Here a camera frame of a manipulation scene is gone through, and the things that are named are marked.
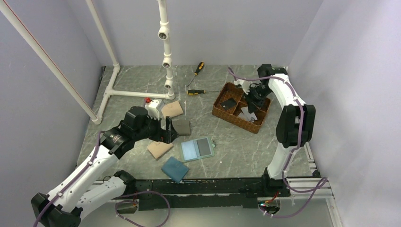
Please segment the white VIP credit card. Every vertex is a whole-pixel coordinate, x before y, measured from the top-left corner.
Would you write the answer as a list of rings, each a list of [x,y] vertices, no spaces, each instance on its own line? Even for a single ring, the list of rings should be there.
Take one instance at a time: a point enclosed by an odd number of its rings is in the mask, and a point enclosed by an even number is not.
[[[246,114],[244,114],[244,113],[240,113],[240,114],[238,115],[238,117],[241,118],[241,119],[243,119],[243,120],[245,120],[245,121],[247,121],[247,122],[251,121],[251,119],[249,118],[249,116],[246,115]]]

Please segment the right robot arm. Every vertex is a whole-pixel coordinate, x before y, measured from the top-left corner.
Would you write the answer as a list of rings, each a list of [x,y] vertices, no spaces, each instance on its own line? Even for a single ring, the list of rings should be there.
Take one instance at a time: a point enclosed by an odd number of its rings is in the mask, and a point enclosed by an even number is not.
[[[249,112],[261,109],[267,95],[273,93],[281,107],[276,126],[278,146],[273,160],[267,166],[268,179],[261,182],[261,192],[274,195],[287,176],[294,153],[312,138],[316,108],[308,105],[292,86],[283,67],[262,64],[257,69],[259,83],[251,83],[245,90]]]

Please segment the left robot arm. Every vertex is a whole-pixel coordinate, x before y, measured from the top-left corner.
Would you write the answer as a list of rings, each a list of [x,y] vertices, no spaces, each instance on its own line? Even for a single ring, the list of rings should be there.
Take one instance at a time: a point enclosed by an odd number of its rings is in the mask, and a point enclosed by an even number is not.
[[[92,211],[113,198],[131,198],[136,195],[154,193],[145,190],[126,171],[116,172],[108,181],[90,190],[89,187],[110,166],[117,163],[135,143],[150,139],[171,143],[178,138],[169,116],[166,127],[161,127],[161,118],[148,114],[147,109],[133,106],[120,123],[99,132],[93,151],[61,184],[48,193],[37,193],[31,199],[36,217],[34,226],[77,227]]]

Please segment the dark grey credit card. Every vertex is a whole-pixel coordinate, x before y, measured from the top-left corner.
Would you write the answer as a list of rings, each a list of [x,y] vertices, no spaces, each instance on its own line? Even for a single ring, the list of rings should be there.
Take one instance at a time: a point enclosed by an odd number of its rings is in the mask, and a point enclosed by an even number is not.
[[[208,138],[199,139],[196,141],[196,143],[198,146],[198,151],[199,151],[200,157],[211,155],[212,152],[211,152]]]

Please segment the green card holder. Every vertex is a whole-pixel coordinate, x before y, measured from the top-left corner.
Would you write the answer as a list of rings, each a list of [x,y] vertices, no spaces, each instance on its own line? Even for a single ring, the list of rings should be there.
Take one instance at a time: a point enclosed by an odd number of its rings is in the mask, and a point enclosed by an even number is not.
[[[194,140],[189,140],[189,141],[185,141],[185,142],[181,143],[182,160],[184,162],[190,162],[190,161],[214,156],[215,155],[214,148],[215,148],[216,144],[210,138],[208,138],[208,139],[209,139],[209,145],[210,145],[211,152],[212,152],[211,155],[200,157],[199,151],[198,151],[198,146],[196,143],[196,141],[199,139],[194,139]]]

